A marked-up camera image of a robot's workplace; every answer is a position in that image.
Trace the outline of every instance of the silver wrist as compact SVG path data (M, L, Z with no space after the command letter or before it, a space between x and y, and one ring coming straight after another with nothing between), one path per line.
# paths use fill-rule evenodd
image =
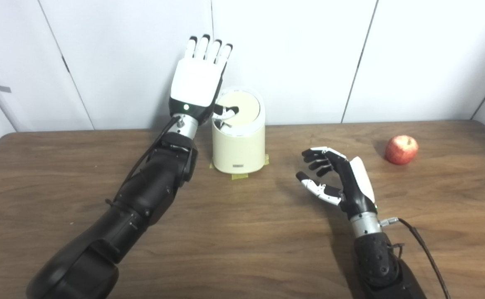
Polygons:
M194 140L198 129L198 121L187 114L176 113L173 116L180 117L180 120L168 129L168 132L175 132Z

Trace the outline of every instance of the black cable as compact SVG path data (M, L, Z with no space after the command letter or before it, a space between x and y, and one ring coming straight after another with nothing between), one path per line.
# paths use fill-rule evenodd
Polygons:
M431 265L433 266L433 270L436 273L436 276L438 277L438 281L440 282L440 285L442 286L443 293L446 296L446 299L451 299L451 297L449 295L449 291L447 290L446 283L444 282L444 280L442 278L442 274L440 274L440 270L438 270L438 266L434 262L433 256L431 255L431 252L429 252L429 249L427 249L427 245L425 245L425 241L423 241L423 239L421 238L417 229L415 227L413 227L412 225L410 225L407 221L404 221L401 218L398 218L398 220L401 223L403 223L406 227L408 227L410 232L413 234L413 236L416 238L418 243L421 245L421 248L423 248L423 251L425 251L427 258L429 259L429 261L431 262Z
M135 171L137 170L137 168L139 167L139 165L141 165L141 163L144 160L144 158L146 158L152 152L152 150L155 148L155 146L159 143L159 140L161 139L161 136L163 136L175 123L177 123L177 121L179 121L180 118L181 117L179 117L179 116L172 117L170 119L170 121L165 125L165 127L163 128L163 130L161 131L161 133L157 136L157 138L154 140L154 142L152 143L152 145L146 150L146 152L144 152L144 154L137 160L137 162L135 163L135 165L132 167L132 170L130 170L130 172L128 173L128 175L126 176L126 178L124 179L124 181L122 182L121 187L118 189L117 195L118 195L118 193L120 193L120 191L121 191L122 187L124 186L124 184L126 184L126 182L128 182L128 180L130 180L130 178L133 176L133 174L135 173Z

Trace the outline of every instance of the gray sticker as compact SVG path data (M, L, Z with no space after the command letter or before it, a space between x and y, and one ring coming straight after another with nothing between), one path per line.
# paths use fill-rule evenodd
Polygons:
M11 93L11 88L9 88L8 86L0 85L0 91L2 91L3 93Z

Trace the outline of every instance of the prosthetic hand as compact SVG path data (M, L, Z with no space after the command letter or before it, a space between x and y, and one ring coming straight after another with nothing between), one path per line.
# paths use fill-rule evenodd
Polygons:
M197 159L197 127L214 114L226 119L236 107L215 106L231 45L192 37L178 63L169 100L172 119L144 153L109 209L84 233L64 246L31 280L28 299L105 299L118 279L115 266L190 181ZM142 161L146 163L139 168Z
M401 259L402 244L393 245L382 227L398 222L398 218L379 221L372 184L359 157L349 161L329 147L313 147L302 153L309 169L317 176L335 171L343 189L312 180L303 172L296 177L311 193L347 214L353 226L355 267L367 299L426 299L410 268ZM394 248L400 254L394 254Z

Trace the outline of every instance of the wooden table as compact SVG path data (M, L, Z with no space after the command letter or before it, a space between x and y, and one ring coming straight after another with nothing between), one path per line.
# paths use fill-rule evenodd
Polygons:
M385 141L414 136L412 163L381 157ZM148 147L145 130L15 133L0 140L0 299L24 298L28 281L108 208ZM294 177L300 153L332 146L362 157L380 219L417 226L454 299L485 299L485 127L474 121L267 127L270 165L231 180L209 168L210 130L200 129L193 180L120 264L113 299L362 298L352 272L345 214ZM337 175L326 182L337 184ZM443 293L402 225L404 259L430 299Z

